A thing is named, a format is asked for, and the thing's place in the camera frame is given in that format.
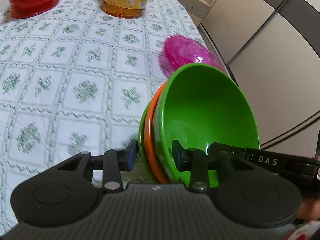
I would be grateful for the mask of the right hand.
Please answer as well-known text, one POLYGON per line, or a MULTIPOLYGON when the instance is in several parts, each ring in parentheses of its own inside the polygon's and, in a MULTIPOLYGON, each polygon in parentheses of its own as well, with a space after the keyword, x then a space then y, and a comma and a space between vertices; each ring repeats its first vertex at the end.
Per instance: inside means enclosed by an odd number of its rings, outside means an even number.
POLYGON ((298 219, 306 221, 320 219, 320 199, 303 198, 300 210, 297 213, 298 219))

